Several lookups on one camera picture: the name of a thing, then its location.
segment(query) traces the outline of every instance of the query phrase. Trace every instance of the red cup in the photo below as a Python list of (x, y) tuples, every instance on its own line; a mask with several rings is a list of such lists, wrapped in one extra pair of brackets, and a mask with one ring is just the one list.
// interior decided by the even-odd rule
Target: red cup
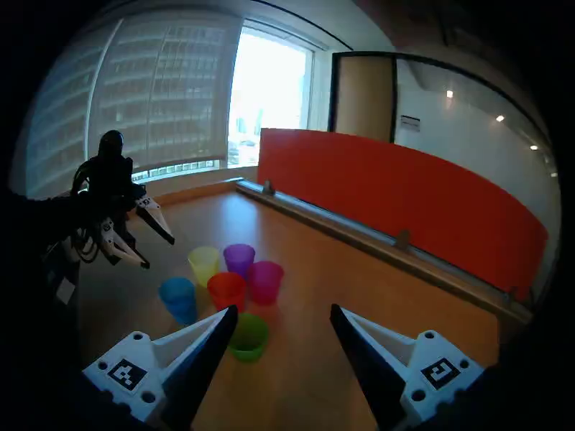
[(252, 301), (260, 305), (275, 302), (280, 293), (283, 268), (270, 261), (256, 262), (248, 270), (247, 284)]
[(216, 308), (236, 305), (242, 312), (246, 303), (246, 281), (235, 272), (220, 272), (208, 280), (208, 291)]

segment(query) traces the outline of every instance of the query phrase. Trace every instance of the window blind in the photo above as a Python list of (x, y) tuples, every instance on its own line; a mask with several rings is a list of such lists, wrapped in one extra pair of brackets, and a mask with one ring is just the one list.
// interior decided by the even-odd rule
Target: window blind
[(69, 46), (40, 87), (26, 147), (26, 190), (30, 197), (69, 190), (76, 168), (84, 162), (88, 95), (113, 27)]
[(241, 28), (238, 17), (157, 11), (125, 18), (69, 47), (34, 107), (28, 196), (69, 190), (75, 170), (97, 154), (100, 137), (111, 129), (124, 135), (124, 155), (138, 170), (226, 159)]
[(96, 81), (88, 155), (110, 129), (141, 170), (225, 159), (239, 18), (154, 13), (125, 19)]

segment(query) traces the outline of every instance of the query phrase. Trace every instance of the red partition panel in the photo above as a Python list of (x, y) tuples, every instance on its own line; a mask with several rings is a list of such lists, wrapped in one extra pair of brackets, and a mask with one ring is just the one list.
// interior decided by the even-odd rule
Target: red partition panel
[(438, 157), (359, 136), (262, 130), (258, 182), (396, 236), (528, 295), (547, 231), (492, 182)]

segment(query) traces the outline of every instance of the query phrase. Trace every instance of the blue cup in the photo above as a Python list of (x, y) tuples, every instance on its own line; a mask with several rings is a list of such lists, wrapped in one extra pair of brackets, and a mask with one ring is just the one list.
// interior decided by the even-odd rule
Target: blue cup
[(160, 286), (160, 299), (178, 323), (190, 325), (196, 321), (196, 291), (192, 282), (183, 277), (166, 280)]

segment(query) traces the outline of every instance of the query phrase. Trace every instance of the purple cup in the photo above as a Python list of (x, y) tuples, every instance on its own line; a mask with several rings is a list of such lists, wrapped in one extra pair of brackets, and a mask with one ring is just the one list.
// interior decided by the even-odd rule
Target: purple cup
[(247, 244), (233, 244), (224, 250), (224, 259), (229, 272), (235, 272), (244, 279), (247, 278), (247, 270), (254, 263), (256, 251)]
[(283, 268), (270, 261), (256, 262), (248, 271), (247, 285), (252, 301), (260, 305), (271, 305), (280, 293)]

